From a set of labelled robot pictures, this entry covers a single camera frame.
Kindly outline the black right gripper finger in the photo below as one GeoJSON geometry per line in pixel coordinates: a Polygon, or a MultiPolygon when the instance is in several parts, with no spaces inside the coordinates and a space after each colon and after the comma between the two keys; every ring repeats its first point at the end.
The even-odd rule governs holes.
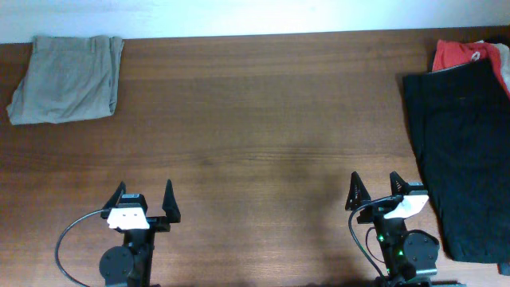
{"type": "Polygon", "coordinates": [[[392,195],[406,195],[408,183],[396,172],[390,173],[390,188],[392,195]]]}
{"type": "Polygon", "coordinates": [[[371,197],[356,171],[351,173],[351,181],[345,210],[355,210],[371,201],[371,197]]]}

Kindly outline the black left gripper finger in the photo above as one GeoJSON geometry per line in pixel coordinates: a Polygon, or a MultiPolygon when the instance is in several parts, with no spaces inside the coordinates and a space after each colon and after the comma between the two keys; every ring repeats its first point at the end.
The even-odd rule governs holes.
{"type": "Polygon", "coordinates": [[[169,223],[181,222],[181,213],[175,199],[173,185],[170,179],[167,180],[167,185],[163,196],[162,209],[165,212],[169,223]]]}
{"type": "Polygon", "coordinates": [[[124,182],[120,182],[120,185],[116,188],[116,191],[110,197],[110,199],[104,204],[103,210],[110,210],[116,206],[122,195],[126,192],[126,185],[124,182]]]}

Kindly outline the black shorts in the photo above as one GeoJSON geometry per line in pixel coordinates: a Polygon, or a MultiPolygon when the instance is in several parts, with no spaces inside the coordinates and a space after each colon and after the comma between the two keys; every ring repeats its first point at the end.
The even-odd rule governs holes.
{"type": "Polygon", "coordinates": [[[413,151],[455,261],[509,260],[509,99],[490,61],[403,77],[413,151]]]}

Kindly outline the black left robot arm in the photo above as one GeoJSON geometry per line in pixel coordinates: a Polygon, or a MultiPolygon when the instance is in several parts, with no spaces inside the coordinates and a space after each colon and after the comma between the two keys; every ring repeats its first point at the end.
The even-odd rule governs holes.
{"type": "Polygon", "coordinates": [[[162,216],[147,215],[147,201],[142,194],[128,194],[125,183],[120,183],[104,204],[100,217],[108,227],[124,236],[120,246],[105,251],[99,271],[106,286],[148,287],[155,249],[155,235],[171,230],[181,222],[181,213],[175,199],[173,185],[167,180],[163,196],[162,216]]]}

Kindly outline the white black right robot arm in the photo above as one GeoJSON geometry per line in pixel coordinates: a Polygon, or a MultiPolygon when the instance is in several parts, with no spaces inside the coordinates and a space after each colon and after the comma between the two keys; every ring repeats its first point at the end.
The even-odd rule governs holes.
{"type": "Polygon", "coordinates": [[[406,220],[419,214],[430,197],[420,182],[407,182],[397,172],[390,173],[391,194],[372,199],[357,172],[351,173],[345,210],[350,212],[347,226],[354,243],[375,268],[374,286],[454,287],[455,281],[432,281],[437,274],[440,242],[424,230],[409,230],[406,220]],[[368,247],[362,246],[353,225],[370,224],[382,252],[384,273],[375,263],[368,247]]]}

